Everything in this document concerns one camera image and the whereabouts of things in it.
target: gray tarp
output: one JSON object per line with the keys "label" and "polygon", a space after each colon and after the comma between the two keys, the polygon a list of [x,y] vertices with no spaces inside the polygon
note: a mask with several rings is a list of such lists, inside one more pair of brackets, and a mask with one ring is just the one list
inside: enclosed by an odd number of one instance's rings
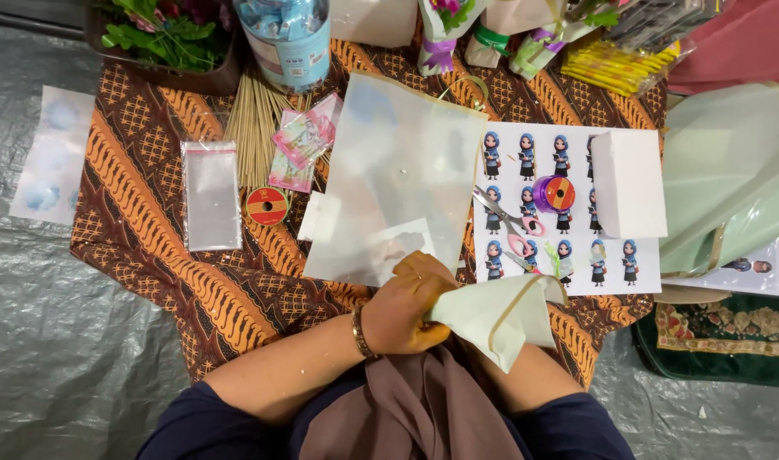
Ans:
{"label": "gray tarp", "polygon": [[[42,85],[95,93],[99,68],[82,43],[0,28],[0,458],[130,458],[188,385],[169,315],[72,258],[68,227],[7,217]],[[658,377],[628,330],[591,391],[640,460],[779,459],[779,389]]]}

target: gold bangle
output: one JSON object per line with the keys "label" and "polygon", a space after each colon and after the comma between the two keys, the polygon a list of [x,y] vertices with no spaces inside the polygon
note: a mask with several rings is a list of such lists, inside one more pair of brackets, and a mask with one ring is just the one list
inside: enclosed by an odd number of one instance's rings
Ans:
{"label": "gold bangle", "polygon": [[367,359],[377,359],[378,355],[370,350],[369,345],[364,340],[364,330],[361,329],[361,308],[363,305],[358,305],[353,309],[353,336],[355,337],[355,345],[358,345],[358,351],[364,355]]}

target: dark blue shirt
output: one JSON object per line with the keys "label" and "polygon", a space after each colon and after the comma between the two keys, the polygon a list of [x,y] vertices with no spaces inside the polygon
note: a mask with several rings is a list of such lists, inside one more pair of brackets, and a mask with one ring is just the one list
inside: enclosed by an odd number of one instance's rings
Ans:
{"label": "dark blue shirt", "polygon": [[[363,384],[363,379],[335,382],[311,400],[291,425],[276,428],[232,408],[205,382],[198,382],[159,416],[137,459],[296,459],[313,418]],[[526,460],[634,458],[606,410],[587,393],[570,394],[503,421]]]}

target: purple ribbon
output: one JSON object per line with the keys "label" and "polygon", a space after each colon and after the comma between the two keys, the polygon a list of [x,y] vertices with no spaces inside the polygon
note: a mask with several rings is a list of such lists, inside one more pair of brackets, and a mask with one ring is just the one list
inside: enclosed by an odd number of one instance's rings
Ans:
{"label": "purple ribbon", "polygon": [[441,73],[454,70],[452,66],[452,51],[455,49],[456,44],[457,40],[432,43],[424,37],[424,50],[432,53],[432,56],[424,62],[424,66],[428,66],[430,69],[441,66]]}
{"label": "purple ribbon", "polygon": [[[546,29],[535,29],[535,30],[532,30],[531,37],[532,37],[532,39],[535,42],[539,42],[541,38],[548,38],[549,40],[552,40],[552,41],[557,38],[556,35],[554,35],[553,33],[549,32]],[[554,43],[552,43],[552,42],[545,42],[543,44],[543,47],[548,49],[548,51],[550,51],[550,52],[558,54],[560,52],[560,50],[563,49],[563,47],[565,47],[565,42],[561,42],[561,41],[557,41],[557,42],[554,42]]]}

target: ribbon spool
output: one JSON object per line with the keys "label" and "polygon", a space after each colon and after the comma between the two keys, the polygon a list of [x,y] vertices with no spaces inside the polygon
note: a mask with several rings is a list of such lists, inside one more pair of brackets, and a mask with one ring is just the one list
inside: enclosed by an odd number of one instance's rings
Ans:
{"label": "ribbon spool", "polygon": [[534,207],[544,213],[559,213],[574,204],[574,185],[563,176],[543,176],[534,181]]}
{"label": "ribbon spool", "polygon": [[276,225],[287,217],[287,197],[273,187],[253,190],[245,201],[247,215],[259,225]]}

